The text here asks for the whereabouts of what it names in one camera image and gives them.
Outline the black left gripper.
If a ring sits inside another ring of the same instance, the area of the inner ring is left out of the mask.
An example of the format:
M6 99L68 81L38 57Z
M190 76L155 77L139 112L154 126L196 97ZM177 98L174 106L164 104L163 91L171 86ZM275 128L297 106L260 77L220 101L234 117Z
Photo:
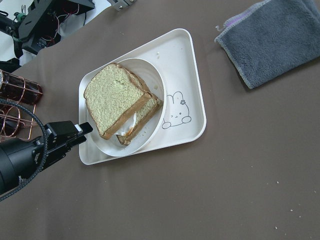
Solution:
M43 127L47 138L38 136L32 140L32 163L37 169L43 156L46 156L43 170L64 158L73 147L86 142L87 138L84 135L93 131L88 122L73 124L71 121L58 121L47 123ZM47 141L46 154L44 154L45 141Z

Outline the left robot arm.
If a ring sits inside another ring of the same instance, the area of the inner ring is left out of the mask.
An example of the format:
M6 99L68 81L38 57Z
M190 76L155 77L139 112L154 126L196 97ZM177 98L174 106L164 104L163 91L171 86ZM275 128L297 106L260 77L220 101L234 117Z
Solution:
M0 193L6 194L63 159L74 147L84 143L93 131L88 123L50 122L43 126L46 137L30 141L13 138L0 144Z

